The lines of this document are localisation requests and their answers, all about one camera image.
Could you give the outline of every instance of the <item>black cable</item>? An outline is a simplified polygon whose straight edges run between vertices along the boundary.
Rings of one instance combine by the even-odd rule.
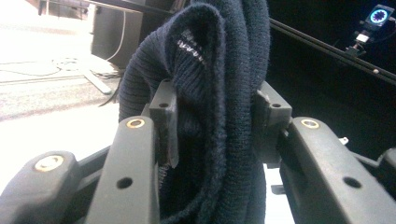
[[[47,76],[54,75],[54,74],[57,74],[60,71],[62,71],[62,69],[60,69],[60,68],[57,68],[57,69],[58,69],[58,71],[55,71],[55,72],[52,72],[52,73],[47,73],[47,74],[29,74],[29,73],[23,73],[23,72],[11,71],[11,70],[4,70],[4,69],[0,69],[0,72],[15,73],[15,74],[29,76],[29,77],[47,77]]]
[[[382,37],[380,39],[377,39],[377,40],[374,40],[372,42],[366,43],[366,45],[372,45],[372,44],[376,44],[376,43],[379,43],[379,42],[382,42],[382,41],[386,41],[386,40],[390,39],[391,37],[393,37],[394,35],[396,35],[396,20],[393,19],[393,20],[390,20],[390,21],[393,21],[395,23],[395,27],[394,27],[393,32],[390,35],[387,35],[387,36],[384,36],[384,37]]]
[[[115,73],[97,73],[91,70],[91,72],[96,76],[101,79],[111,79],[111,78],[120,78],[121,77],[121,71],[115,72]]]
[[[72,77],[42,77],[42,78],[29,78],[29,79],[20,79],[20,80],[9,80],[2,81],[0,86],[3,84],[6,85],[19,85],[19,84],[29,84],[29,83],[37,83],[37,82],[49,82],[49,81],[64,81],[70,79],[78,79],[85,78],[84,76],[72,76]]]
[[[55,65],[57,68],[60,68],[64,71],[77,71],[78,68],[78,59],[76,58],[64,58],[62,60],[55,60],[53,59],[52,64]]]
[[[121,85],[121,82],[122,82],[122,76],[123,76],[123,74],[121,74],[120,81],[119,81],[119,85],[117,86],[116,90],[115,90],[114,93],[111,95],[111,97],[108,98],[108,100],[106,100],[104,103],[102,103],[102,104],[99,105],[98,107],[101,107],[101,106],[103,106],[103,105],[107,105],[107,104],[110,103],[110,102],[113,102],[114,104],[117,102],[117,97],[118,97],[118,95],[119,95],[120,85]]]
[[[38,62],[32,61],[32,62],[15,62],[15,63],[38,63]]]

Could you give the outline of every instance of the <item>screw hole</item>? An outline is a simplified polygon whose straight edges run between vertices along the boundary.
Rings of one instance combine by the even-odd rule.
[[[346,176],[343,178],[344,182],[348,184],[350,187],[354,189],[359,189],[361,188],[361,182],[359,182],[357,179]]]
[[[129,188],[132,184],[134,183],[134,181],[132,180],[131,177],[124,177],[123,179],[119,180],[117,182],[117,188],[119,189],[127,189]]]
[[[64,162],[64,157],[53,155],[41,159],[35,164],[35,169],[40,172],[48,172],[58,168]]]
[[[310,129],[317,129],[319,127],[319,124],[316,121],[312,120],[312,119],[303,119],[301,121],[301,123],[305,127],[310,128]]]
[[[128,123],[126,123],[126,126],[128,128],[140,128],[143,127],[143,125],[145,125],[145,121],[143,119],[132,119],[129,120]]]

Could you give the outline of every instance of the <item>knit fabric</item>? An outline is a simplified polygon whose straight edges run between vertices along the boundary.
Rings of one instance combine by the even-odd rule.
[[[162,169],[162,223],[264,222],[250,108],[269,43],[265,1],[202,0],[133,55],[120,84],[120,120],[140,115],[165,78],[177,93],[179,164]]]

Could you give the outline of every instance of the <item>gray carpet floor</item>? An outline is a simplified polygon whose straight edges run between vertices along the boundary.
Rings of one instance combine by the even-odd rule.
[[[84,73],[118,70],[91,55],[89,22],[38,16],[28,2],[11,2],[0,6],[0,121],[105,102],[111,95],[101,93]],[[112,77],[97,79],[114,91],[120,79]]]

